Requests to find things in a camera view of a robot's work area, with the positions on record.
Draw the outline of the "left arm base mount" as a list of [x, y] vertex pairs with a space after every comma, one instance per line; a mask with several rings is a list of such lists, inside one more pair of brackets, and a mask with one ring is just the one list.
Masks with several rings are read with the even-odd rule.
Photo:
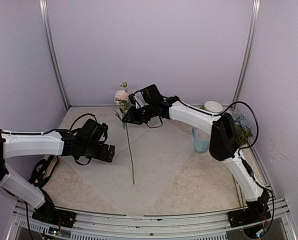
[[76, 213], [57, 208], [36, 209], [32, 214], [32, 218], [43, 223], [72, 229], [76, 219]]

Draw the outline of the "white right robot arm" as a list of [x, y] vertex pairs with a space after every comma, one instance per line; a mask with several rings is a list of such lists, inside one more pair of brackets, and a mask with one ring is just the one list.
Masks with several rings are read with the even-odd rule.
[[168, 119], [188, 124], [210, 135], [209, 153], [223, 163], [240, 185], [248, 208], [245, 218], [255, 222], [264, 212], [270, 195], [261, 187], [252, 168], [244, 159], [242, 147], [237, 141], [232, 115], [227, 112], [212, 113], [190, 106], [178, 96], [145, 99], [146, 104], [139, 106], [134, 100], [132, 106], [122, 118], [128, 124], [147, 124], [152, 118]]

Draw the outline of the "blue fake hydrangea stem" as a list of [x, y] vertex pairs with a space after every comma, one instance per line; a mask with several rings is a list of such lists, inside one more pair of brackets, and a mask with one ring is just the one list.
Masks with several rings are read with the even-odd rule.
[[253, 137], [251, 125], [243, 114], [233, 112], [231, 115], [235, 126], [238, 144], [240, 146], [244, 146], [248, 143], [249, 138]]

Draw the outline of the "light blue ceramic mug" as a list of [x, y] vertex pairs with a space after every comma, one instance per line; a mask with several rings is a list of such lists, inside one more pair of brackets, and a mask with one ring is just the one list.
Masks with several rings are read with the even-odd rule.
[[197, 154], [205, 154], [209, 151], [210, 135], [198, 128], [192, 128], [193, 150]]

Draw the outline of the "white wrapping paper sheet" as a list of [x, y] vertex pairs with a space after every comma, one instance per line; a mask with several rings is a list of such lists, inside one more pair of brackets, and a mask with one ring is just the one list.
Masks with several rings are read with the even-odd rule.
[[112, 163], [92, 160], [77, 165], [73, 158], [63, 157], [50, 187], [59, 207], [98, 213], [124, 214], [133, 220], [144, 215], [182, 215], [199, 213], [197, 193], [183, 183], [193, 156], [189, 125], [166, 120], [153, 129], [145, 125], [128, 125], [134, 162], [132, 183], [131, 160], [127, 135], [110, 107], [70, 109], [61, 123], [62, 128], [82, 126], [95, 114], [109, 126], [108, 143], [115, 145]]

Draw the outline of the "pink fake rose stem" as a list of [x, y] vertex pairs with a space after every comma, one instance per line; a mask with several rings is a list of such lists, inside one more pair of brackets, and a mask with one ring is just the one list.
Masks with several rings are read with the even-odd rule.
[[238, 183], [238, 181], [235, 179], [234, 182], [235, 182], [235, 187], [236, 187], [236, 192], [237, 192], [239, 205], [243, 210], [245, 210], [247, 205], [246, 205], [246, 199], [245, 199], [244, 193], [243, 193], [243, 191], [241, 189], [241, 186]]
[[114, 109], [116, 117], [121, 121], [122, 128], [126, 132], [126, 139], [129, 151], [129, 157], [131, 162], [131, 176], [132, 176], [132, 184], [135, 185], [135, 169], [134, 169], [134, 160], [132, 156], [131, 142], [130, 142], [130, 134], [129, 129], [126, 123], [122, 121], [123, 117], [126, 115], [127, 111], [131, 106], [131, 102], [129, 100], [129, 92], [128, 92], [128, 84], [123, 81], [120, 84], [121, 89], [118, 90], [114, 95], [114, 102], [119, 106], [118, 111]]

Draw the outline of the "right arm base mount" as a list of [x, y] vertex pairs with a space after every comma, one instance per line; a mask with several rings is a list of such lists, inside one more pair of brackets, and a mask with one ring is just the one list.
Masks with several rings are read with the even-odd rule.
[[247, 208], [227, 213], [231, 228], [249, 225], [272, 217], [268, 204], [260, 201], [247, 201]]

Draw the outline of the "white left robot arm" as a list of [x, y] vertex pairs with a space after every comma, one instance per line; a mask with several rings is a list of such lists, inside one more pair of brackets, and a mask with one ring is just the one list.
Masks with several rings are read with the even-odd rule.
[[106, 144], [109, 127], [88, 119], [76, 129], [52, 129], [47, 132], [10, 132], [0, 128], [0, 187], [21, 198], [38, 210], [46, 221], [59, 218], [50, 196], [40, 186], [22, 178], [7, 163], [6, 159], [24, 156], [81, 157], [111, 163], [115, 146]]

